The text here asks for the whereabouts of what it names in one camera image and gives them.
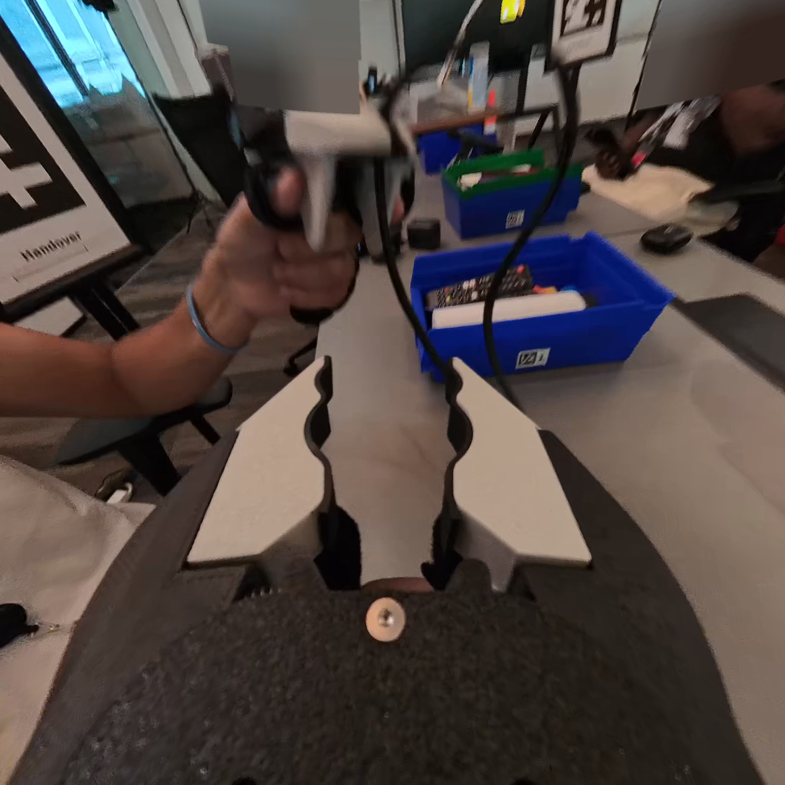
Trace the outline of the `black remote control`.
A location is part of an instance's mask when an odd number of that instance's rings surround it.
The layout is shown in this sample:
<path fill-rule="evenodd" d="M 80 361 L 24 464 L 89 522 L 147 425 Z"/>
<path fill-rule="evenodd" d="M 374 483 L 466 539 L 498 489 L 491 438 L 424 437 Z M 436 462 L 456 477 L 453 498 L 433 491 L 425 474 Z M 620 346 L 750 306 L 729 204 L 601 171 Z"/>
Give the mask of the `black remote control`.
<path fill-rule="evenodd" d="M 494 274 L 474 277 L 432 289 L 425 297 L 426 310 L 451 308 L 484 302 L 489 294 Z M 534 292 L 532 272 L 527 265 L 517 265 L 505 273 L 497 292 L 497 298 L 517 298 Z"/>

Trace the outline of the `dark grey desk mat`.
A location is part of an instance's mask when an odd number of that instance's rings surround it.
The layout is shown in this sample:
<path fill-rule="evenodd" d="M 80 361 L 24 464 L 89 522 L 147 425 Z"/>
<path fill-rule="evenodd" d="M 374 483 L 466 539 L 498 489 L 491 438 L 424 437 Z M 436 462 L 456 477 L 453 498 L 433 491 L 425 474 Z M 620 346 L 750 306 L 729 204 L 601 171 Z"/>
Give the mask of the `dark grey desk mat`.
<path fill-rule="evenodd" d="M 762 378 L 784 391 L 784 315 L 752 294 L 697 301 L 675 298 L 672 306 Z"/>

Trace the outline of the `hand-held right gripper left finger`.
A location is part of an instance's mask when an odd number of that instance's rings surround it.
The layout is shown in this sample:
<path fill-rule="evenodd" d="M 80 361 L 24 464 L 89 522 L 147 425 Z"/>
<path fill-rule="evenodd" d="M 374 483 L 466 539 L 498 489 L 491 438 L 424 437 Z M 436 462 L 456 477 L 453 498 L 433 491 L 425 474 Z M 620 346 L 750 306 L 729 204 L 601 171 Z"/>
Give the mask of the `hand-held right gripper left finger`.
<path fill-rule="evenodd" d="M 334 501 L 322 450 L 332 395 L 331 358 L 318 357 L 239 426 L 187 567 L 272 567 L 286 554 L 320 554 L 319 517 Z"/>

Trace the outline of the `black white fiducial sign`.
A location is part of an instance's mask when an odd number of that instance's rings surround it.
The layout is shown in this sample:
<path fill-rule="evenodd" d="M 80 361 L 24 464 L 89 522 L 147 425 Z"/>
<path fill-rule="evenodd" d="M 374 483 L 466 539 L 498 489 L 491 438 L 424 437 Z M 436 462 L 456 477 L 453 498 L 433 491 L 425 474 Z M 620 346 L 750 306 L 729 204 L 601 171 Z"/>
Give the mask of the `black white fiducial sign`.
<path fill-rule="evenodd" d="M 1 80 L 1 296 L 9 308 L 114 260 L 132 241 L 5 57 Z"/>
<path fill-rule="evenodd" d="M 555 1 L 548 47 L 550 65 L 572 67 L 610 57 L 621 1 Z"/>

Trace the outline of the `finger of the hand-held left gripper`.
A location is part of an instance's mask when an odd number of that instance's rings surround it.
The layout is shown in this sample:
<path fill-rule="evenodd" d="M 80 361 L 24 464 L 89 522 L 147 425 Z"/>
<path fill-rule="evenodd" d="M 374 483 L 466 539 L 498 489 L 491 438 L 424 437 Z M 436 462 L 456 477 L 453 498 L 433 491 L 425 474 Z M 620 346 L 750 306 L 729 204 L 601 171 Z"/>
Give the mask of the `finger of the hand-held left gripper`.
<path fill-rule="evenodd" d="M 386 209 L 385 188 L 381 188 L 378 197 L 377 170 L 385 176 L 384 161 L 363 161 L 359 163 L 357 174 L 357 208 L 362 221 L 362 232 L 365 247 L 372 258 L 383 258 L 385 243 L 379 222 L 379 205 Z"/>

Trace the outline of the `cream cloth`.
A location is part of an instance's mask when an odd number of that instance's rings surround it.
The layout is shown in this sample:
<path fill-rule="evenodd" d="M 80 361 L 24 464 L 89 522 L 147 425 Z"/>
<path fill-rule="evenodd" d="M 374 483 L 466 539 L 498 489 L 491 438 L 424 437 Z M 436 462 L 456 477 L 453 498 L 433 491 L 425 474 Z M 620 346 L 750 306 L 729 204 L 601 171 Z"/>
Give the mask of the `cream cloth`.
<path fill-rule="evenodd" d="M 728 198 L 708 202 L 703 195 L 713 184 L 672 166 L 642 164 L 624 180 L 600 175 L 596 166 L 583 171 L 590 191 L 627 210 L 654 221 L 655 225 L 678 224 L 694 236 L 706 237 L 739 223 L 741 204 Z"/>

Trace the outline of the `blue plastic bin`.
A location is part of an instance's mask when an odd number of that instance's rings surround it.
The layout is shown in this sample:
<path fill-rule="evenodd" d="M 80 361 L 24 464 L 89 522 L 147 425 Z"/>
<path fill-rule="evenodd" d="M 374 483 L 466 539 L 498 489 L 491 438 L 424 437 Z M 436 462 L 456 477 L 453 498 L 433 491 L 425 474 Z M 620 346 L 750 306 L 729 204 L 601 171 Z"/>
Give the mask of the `blue plastic bin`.
<path fill-rule="evenodd" d="M 484 134 L 484 126 L 475 124 L 461 129 L 422 134 L 417 138 L 417 151 L 422 171 L 426 175 L 439 174 L 461 150 L 460 132 Z"/>
<path fill-rule="evenodd" d="M 519 231 L 532 223 L 555 174 L 553 168 L 504 176 L 484 173 L 465 188 L 462 176 L 447 170 L 441 177 L 446 220 L 462 240 Z"/>
<path fill-rule="evenodd" d="M 493 371 L 482 328 L 475 323 L 436 327 L 426 297 L 436 289 L 492 276 L 512 243 L 466 247 L 415 258 L 410 297 L 418 319 L 444 360 L 457 357 L 482 377 Z M 506 375 L 626 361 L 675 293 L 596 232 L 530 240 L 518 257 L 533 284 L 555 293 L 533 294 L 545 312 L 505 319 L 504 300 L 494 308 L 498 358 Z"/>

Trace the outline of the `person's left hand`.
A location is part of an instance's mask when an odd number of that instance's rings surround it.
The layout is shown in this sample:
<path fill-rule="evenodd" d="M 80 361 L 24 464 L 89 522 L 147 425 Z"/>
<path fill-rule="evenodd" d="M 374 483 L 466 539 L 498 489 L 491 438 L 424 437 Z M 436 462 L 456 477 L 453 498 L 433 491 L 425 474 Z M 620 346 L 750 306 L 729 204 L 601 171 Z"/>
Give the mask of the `person's left hand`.
<path fill-rule="evenodd" d="M 321 250 L 313 250 L 303 231 L 261 223 L 241 195 L 189 286 L 191 322 L 210 347 L 227 354 L 238 352 L 261 320 L 291 310 L 332 312 L 357 276 L 360 239 L 348 213 L 330 213 Z"/>

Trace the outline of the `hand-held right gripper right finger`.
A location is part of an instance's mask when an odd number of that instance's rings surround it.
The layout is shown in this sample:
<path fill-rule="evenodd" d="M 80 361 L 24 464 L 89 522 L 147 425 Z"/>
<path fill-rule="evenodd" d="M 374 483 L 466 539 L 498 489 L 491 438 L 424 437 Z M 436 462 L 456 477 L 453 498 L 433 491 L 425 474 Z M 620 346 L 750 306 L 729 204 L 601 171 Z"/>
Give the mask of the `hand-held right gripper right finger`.
<path fill-rule="evenodd" d="M 437 584 L 460 561 L 485 565 L 504 591 L 524 565 L 587 570 L 589 546 L 535 422 L 463 360 L 445 382 L 454 455 L 437 516 Z"/>

